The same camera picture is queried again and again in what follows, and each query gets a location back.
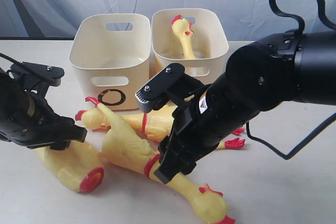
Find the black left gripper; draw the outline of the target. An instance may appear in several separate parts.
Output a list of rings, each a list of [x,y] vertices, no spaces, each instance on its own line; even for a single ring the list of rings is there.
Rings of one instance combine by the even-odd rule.
[[[58,116],[25,92],[1,88],[1,141],[63,151],[72,141],[83,143],[86,135],[85,128],[74,126],[71,119]]]

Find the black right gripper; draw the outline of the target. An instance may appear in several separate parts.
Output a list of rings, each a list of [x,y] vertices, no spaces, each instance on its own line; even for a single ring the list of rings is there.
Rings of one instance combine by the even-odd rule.
[[[212,84],[175,116],[170,138],[160,145],[162,157],[153,175],[167,184],[192,172],[197,161],[252,118],[252,108],[237,99],[226,84]]]

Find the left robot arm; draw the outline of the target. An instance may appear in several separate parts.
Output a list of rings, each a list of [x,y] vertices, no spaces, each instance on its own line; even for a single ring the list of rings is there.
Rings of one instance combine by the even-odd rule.
[[[83,143],[87,130],[74,119],[54,112],[47,100],[24,91],[7,73],[1,72],[1,140],[28,149],[50,147],[63,151],[72,141]]]

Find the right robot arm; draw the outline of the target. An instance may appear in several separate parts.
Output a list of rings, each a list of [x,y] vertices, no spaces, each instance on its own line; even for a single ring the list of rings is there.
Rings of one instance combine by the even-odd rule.
[[[160,144],[155,176],[168,183],[260,112],[284,101],[335,105],[335,32],[288,39],[267,36],[236,50],[214,83],[204,85],[173,63],[154,78],[154,109],[177,105],[173,127]]]

